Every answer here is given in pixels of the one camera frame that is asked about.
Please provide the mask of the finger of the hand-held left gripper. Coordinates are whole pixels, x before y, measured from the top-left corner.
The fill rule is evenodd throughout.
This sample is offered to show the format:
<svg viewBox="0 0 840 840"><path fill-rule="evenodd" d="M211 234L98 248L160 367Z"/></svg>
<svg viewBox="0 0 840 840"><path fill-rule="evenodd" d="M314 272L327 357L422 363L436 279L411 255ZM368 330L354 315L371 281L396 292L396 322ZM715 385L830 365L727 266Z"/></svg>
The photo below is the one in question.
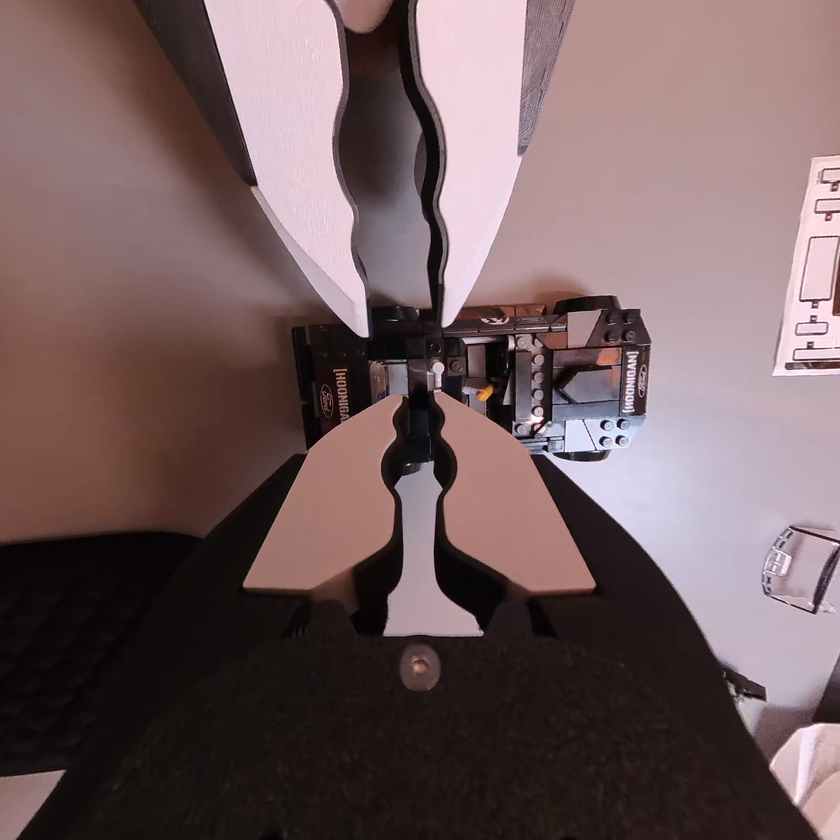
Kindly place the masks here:
<svg viewBox="0 0 840 840"><path fill-rule="evenodd" d="M417 68L442 129L440 321L451 324L487 260L517 180L524 1L421 1Z"/></svg>
<svg viewBox="0 0 840 840"><path fill-rule="evenodd" d="M340 165L349 96L340 12L324 1L205 6L255 176L251 191L320 298L368 337L358 210Z"/></svg>

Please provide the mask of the sticker sheet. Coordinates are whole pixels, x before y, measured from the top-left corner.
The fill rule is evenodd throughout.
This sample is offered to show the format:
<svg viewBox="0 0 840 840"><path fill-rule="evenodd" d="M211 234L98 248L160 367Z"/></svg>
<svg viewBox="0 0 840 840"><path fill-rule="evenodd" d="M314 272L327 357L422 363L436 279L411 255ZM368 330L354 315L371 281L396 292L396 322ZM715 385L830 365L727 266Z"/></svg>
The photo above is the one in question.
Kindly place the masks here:
<svg viewBox="0 0 840 840"><path fill-rule="evenodd" d="M839 370L839 156L811 163L773 375Z"/></svg>

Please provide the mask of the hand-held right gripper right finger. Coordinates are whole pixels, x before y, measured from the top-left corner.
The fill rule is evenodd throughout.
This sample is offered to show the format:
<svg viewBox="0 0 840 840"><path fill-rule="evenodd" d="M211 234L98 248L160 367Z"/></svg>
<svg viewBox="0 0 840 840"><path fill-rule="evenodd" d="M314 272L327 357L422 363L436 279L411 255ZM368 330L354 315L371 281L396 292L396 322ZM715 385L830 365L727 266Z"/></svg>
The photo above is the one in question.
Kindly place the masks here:
<svg viewBox="0 0 840 840"><path fill-rule="evenodd" d="M525 447L447 394L434 396L441 492L434 569L485 631L504 602L591 595L596 582Z"/></svg>

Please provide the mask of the black lego car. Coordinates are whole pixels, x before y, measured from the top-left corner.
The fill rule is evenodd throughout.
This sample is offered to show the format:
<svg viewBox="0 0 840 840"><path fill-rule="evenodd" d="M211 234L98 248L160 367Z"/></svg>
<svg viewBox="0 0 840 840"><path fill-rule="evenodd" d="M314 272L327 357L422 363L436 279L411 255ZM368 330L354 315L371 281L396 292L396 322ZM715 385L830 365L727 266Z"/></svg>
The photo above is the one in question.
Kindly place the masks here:
<svg viewBox="0 0 840 840"><path fill-rule="evenodd" d="M628 447L647 413L651 339L615 296L432 310L374 308L371 336L341 323L291 331L307 448L387 396L411 405L403 474L433 460L426 395L442 392L530 453L578 462Z"/></svg>

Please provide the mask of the black lego axle assembly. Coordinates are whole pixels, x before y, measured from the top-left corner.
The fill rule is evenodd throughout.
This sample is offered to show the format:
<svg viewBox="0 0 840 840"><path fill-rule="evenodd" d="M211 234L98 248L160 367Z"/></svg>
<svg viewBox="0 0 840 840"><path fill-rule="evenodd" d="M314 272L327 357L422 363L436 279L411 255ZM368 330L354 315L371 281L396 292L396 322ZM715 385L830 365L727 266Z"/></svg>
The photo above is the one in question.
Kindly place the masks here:
<svg viewBox="0 0 840 840"><path fill-rule="evenodd" d="M729 667L722 669L722 675L731 698L737 704L742 704L747 700L756 700L761 703L766 703L767 689L761 684L745 677Z"/></svg>

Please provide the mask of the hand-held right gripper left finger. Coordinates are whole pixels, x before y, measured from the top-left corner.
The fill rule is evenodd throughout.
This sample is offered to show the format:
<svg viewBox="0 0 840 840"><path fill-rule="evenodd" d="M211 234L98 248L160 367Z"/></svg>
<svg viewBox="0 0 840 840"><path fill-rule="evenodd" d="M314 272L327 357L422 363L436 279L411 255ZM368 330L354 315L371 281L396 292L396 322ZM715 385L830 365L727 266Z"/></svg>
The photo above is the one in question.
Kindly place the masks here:
<svg viewBox="0 0 840 840"><path fill-rule="evenodd" d="M306 455L244 580L248 592L337 601L348 613L387 603L403 572L406 399L391 395Z"/></svg>

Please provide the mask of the clear lego windshield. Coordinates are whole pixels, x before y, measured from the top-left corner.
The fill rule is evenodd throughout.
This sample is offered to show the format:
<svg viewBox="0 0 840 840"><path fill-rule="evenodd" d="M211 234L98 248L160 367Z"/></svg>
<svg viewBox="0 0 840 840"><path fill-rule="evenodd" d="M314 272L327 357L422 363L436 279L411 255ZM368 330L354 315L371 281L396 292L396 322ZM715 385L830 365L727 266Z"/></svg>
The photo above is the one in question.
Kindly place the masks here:
<svg viewBox="0 0 840 840"><path fill-rule="evenodd" d="M826 599L839 563L839 533L789 525L773 541L761 573L763 594L811 615L835 614Z"/></svg>

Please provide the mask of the white paper bags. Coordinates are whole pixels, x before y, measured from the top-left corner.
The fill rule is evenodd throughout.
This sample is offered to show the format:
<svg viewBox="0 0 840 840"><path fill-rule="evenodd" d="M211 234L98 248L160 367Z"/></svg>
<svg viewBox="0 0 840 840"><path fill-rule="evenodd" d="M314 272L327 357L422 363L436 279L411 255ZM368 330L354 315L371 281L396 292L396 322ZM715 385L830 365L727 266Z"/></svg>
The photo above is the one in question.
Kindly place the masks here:
<svg viewBox="0 0 840 840"><path fill-rule="evenodd" d="M822 839L839 838L839 724L797 729L770 770Z"/></svg>

